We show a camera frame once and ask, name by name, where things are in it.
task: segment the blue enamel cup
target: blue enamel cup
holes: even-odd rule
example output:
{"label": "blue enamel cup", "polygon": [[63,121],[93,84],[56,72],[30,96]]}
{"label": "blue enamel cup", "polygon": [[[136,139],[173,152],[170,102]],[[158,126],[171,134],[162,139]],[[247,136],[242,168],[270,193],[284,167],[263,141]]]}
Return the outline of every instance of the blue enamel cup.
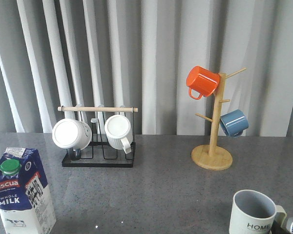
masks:
{"label": "blue enamel cup", "polygon": [[220,126],[226,136],[239,137],[249,127],[249,122],[242,111],[235,110],[220,117]]}

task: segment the white curtain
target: white curtain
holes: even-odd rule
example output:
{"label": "white curtain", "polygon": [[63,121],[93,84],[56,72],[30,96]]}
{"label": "white curtain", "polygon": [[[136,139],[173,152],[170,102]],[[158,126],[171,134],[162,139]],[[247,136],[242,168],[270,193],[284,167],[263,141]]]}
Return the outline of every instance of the white curtain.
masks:
{"label": "white curtain", "polygon": [[196,65],[247,67],[222,114],[242,110],[247,136],[293,136],[293,0],[0,0],[0,132],[104,105],[138,107],[137,134],[209,135],[195,113],[211,117],[213,97],[186,86]]}

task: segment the wooden mug tree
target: wooden mug tree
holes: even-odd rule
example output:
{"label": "wooden mug tree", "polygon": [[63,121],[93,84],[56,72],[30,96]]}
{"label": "wooden mug tree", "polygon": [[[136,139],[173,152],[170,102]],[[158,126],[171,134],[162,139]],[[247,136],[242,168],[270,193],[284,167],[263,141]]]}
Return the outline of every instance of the wooden mug tree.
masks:
{"label": "wooden mug tree", "polygon": [[200,167],[209,170],[220,171],[227,169],[232,165],[231,154],[227,150],[217,146],[219,120],[222,103],[230,101],[230,99],[223,99],[226,79],[243,72],[244,70],[246,70],[246,68],[236,71],[228,76],[226,73],[219,73],[220,81],[217,89],[214,91],[215,101],[213,106],[212,119],[196,113],[197,116],[211,122],[209,145],[199,145],[195,147],[191,153],[192,160]]}

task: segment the countertop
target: countertop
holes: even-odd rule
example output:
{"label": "countertop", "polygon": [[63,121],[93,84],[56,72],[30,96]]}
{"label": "countertop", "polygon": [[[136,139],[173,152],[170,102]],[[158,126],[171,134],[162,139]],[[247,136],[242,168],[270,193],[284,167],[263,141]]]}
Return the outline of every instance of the countertop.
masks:
{"label": "countertop", "polygon": [[[209,136],[135,136],[133,168],[62,167],[51,134],[0,133],[6,147],[39,150],[57,222],[52,234],[227,234],[232,197],[268,195],[293,217],[293,137],[219,137],[233,164],[209,171],[191,160]],[[4,228],[0,219],[0,234]]]}

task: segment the white ceramic mug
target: white ceramic mug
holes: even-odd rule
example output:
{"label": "white ceramic mug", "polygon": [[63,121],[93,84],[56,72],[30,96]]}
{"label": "white ceramic mug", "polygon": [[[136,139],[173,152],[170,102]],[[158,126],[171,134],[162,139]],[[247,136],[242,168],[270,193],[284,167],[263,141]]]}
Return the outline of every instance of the white ceramic mug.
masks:
{"label": "white ceramic mug", "polygon": [[113,115],[107,119],[104,130],[110,146],[117,150],[123,149],[126,154],[131,152],[132,131],[128,118]]}
{"label": "white ceramic mug", "polygon": [[255,190],[240,190],[233,196],[230,234],[269,234],[273,220],[282,225],[287,213],[282,206]]}
{"label": "white ceramic mug", "polygon": [[64,118],[54,125],[52,139],[60,148],[83,150],[90,143],[91,134],[88,124],[75,119]]}

